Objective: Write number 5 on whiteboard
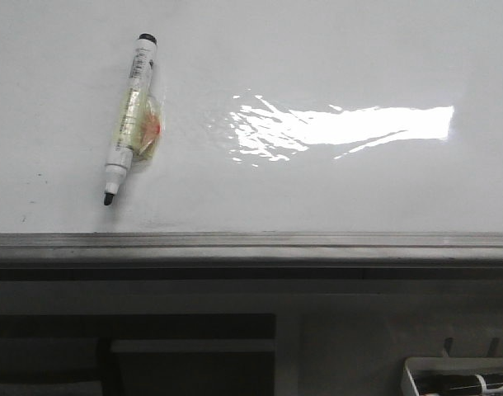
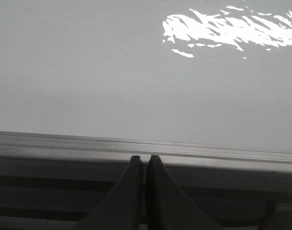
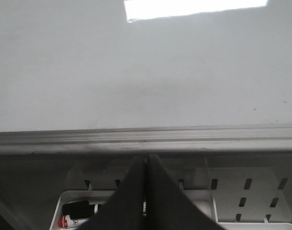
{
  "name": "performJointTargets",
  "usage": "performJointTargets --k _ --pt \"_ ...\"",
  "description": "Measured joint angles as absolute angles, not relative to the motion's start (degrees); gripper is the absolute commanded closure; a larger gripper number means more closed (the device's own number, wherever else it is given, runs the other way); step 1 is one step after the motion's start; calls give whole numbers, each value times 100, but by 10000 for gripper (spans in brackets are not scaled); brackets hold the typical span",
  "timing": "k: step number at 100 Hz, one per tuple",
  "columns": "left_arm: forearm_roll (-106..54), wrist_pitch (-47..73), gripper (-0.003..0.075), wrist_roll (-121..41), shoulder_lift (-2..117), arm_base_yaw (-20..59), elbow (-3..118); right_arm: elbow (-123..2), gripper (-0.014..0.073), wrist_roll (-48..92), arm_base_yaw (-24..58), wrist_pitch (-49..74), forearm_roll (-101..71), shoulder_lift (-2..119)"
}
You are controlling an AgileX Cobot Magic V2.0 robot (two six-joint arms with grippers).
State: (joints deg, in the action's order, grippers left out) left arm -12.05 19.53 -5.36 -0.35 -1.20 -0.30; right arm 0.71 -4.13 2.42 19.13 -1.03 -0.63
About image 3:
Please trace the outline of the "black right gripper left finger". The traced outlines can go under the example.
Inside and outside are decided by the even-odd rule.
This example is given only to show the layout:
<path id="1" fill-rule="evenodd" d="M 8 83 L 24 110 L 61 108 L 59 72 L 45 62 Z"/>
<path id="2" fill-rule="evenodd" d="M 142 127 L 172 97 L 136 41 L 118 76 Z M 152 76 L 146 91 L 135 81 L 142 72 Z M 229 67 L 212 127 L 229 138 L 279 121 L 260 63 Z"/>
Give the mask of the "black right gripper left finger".
<path id="1" fill-rule="evenodd" d="M 80 230 L 142 230 L 146 166 L 143 158 L 133 159 L 117 190 Z"/>

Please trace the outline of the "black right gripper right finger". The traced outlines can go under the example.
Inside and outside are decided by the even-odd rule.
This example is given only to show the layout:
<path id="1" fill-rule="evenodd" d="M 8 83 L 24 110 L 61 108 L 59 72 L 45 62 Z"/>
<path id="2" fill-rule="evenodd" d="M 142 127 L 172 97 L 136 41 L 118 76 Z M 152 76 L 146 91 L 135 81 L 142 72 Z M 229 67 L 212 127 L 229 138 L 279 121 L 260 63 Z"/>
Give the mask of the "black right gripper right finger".
<path id="1" fill-rule="evenodd" d="M 174 184 L 160 158 L 149 155 L 146 170 L 146 218 L 149 230 L 222 230 Z"/>

